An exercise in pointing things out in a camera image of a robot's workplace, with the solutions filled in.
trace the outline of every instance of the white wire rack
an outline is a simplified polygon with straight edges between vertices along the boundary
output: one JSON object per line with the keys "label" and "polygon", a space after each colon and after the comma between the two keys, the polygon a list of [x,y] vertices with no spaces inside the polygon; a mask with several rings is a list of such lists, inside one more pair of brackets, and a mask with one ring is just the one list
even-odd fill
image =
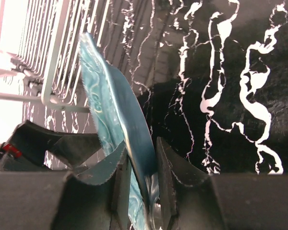
{"label": "white wire rack", "polygon": [[[4,2],[1,0],[0,32]],[[19,52],[10,55],[17,71],[42,83],[41,91],[33,96],[0,93],[0,99],[42,102],[50,109],[88,113],[87,98],[79,100],[79,94],[85,97],[85,93],[80,80],[78,35],[92,32],[97,5],[94,0],[29,0]]]}

